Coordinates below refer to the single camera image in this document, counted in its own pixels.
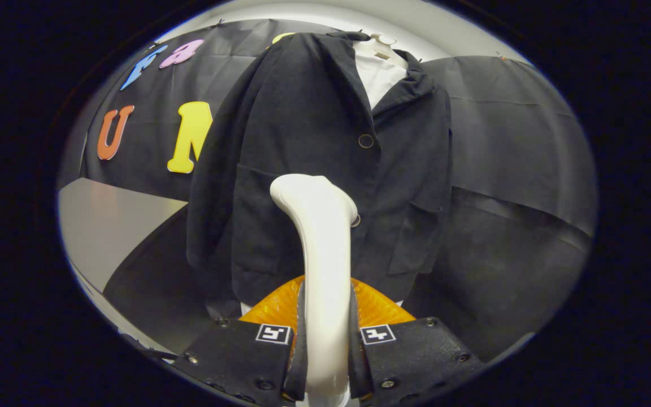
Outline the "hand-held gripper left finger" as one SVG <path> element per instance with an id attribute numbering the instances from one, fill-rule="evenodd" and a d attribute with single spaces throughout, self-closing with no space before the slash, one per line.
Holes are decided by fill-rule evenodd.
<path id="1" fill-rule="evenodd" d="M 207 322 L 171 365 L 207 392 L 244 406 L 303 400 L 308 357 L 304 276 L 266 296 L 240 318 Z"/>

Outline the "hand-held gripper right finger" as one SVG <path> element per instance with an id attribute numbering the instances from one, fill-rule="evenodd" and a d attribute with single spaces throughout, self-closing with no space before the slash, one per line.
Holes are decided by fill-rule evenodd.
<path id="1" fill-rule="evenodd" d="M 439 318 L 418 319 L 377 289 L 351 280 L 349 384 L 361 404 L 428 404 L 484 368 Z"/>

